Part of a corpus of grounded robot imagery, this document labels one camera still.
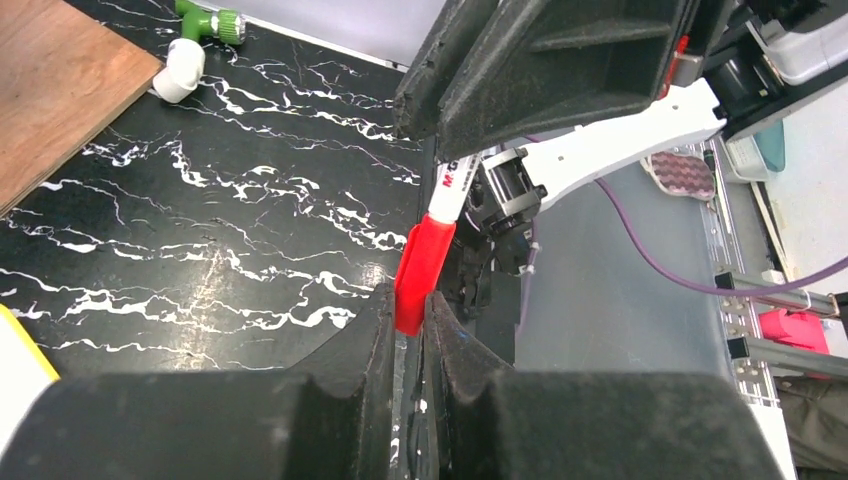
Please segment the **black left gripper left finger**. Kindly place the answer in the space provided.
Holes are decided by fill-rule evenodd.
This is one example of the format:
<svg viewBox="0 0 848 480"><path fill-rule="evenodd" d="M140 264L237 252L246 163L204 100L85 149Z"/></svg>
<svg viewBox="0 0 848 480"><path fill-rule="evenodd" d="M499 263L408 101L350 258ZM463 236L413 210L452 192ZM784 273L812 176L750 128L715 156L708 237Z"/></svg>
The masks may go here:
<svg viewBox="0 0 848 480"><path fill-rule="evenodd" d="M394 292L295 365L63 379L1 459L5 479L384 479Z"/></svg>

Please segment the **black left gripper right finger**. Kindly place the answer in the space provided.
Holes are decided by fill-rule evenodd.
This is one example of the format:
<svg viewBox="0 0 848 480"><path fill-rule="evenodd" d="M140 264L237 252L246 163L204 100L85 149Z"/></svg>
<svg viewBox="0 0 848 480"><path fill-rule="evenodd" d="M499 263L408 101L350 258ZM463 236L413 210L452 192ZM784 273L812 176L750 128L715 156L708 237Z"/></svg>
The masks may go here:
<svg viewBox="0 0 848 480"><path fill-rule="evenodd" d="M778 479L725 380L676 372L527 372L471 335L443 295L423 346L440 479Z"/></svg>

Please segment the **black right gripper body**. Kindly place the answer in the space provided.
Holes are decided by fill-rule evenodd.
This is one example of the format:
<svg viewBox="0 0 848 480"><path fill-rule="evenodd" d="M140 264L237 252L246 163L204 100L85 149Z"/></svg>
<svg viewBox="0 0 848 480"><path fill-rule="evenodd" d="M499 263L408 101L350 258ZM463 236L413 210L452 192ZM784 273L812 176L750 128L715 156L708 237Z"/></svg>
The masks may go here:
<svg viewBox="0 0 848 480"><path fill-rule="evenodd" d="M844 1L687 1L662 88L704 79L722 136L771 127L847 82Z"/></svg>

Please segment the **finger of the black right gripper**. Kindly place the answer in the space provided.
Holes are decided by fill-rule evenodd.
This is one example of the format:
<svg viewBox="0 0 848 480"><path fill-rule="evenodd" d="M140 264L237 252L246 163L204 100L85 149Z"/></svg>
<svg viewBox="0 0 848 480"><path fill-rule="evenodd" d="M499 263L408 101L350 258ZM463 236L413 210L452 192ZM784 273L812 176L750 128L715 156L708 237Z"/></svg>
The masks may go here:
<svg viewBox="0 0 848 480"><path fill-rule="evenodd" d="M502 1L439 101L453 160L516 137L645 110L693 1Z"/></svg>
<svg viewBox="0 0 848 480"><path fill-rule="evenodd" d="M497 0L449 0L433 22L393 99L393 133L420 140L436 132L439 102L498 7Z"/></svg>

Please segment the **red marker cap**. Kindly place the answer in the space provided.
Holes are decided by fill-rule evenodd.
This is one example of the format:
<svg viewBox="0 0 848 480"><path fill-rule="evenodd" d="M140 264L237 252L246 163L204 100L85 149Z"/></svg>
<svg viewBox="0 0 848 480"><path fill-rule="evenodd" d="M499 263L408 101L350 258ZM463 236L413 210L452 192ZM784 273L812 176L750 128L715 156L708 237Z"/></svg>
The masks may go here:
<svg viewBox="0 0 848 480"><path fill-rule="evenodd" d="M427 296L436 289L455 231L454 222L443 223L430 214L410 230L394 283L399 332L408 336L420 332Z"/></svg>

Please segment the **yellow-framed whiteboard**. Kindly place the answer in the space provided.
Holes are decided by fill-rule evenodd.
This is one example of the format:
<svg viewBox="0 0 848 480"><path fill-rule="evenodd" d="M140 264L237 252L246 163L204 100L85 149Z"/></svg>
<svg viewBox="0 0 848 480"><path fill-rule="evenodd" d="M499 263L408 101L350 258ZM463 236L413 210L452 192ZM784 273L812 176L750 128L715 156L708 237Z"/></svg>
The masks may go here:
<svg viewBox="0 0 848 480"><path fill-rule="evenodd" d="M21 322L1 306L1 453L39 396L60 375Z"/></svg>

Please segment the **red whiteboard marker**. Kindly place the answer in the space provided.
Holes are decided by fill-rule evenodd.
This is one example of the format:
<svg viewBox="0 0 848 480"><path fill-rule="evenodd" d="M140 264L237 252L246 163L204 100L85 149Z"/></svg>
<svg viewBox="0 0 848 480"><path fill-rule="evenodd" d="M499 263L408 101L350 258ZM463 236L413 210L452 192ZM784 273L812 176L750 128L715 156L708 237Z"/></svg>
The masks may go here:
<svg viewBox="0 0 848 480"><path fill-rule="evenodd" d="M480 152L447 162L437 169L437 178L427 214L442 224L454 223L460 216L477 168Z"/></svg>

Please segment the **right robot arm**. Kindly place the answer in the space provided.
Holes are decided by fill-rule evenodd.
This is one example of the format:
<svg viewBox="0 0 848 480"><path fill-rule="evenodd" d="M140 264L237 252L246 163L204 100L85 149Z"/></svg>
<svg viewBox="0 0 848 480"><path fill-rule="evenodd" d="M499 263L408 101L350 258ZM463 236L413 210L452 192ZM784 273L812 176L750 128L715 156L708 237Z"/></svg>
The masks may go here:
<svg viewBox="0 0 848 480"><path fill-rule="evenodd" d="M395 281L435 289L474 179L495 237L669 147L734 137L847 75L843 1L448 1L394 101L442 171Z"/></svg>

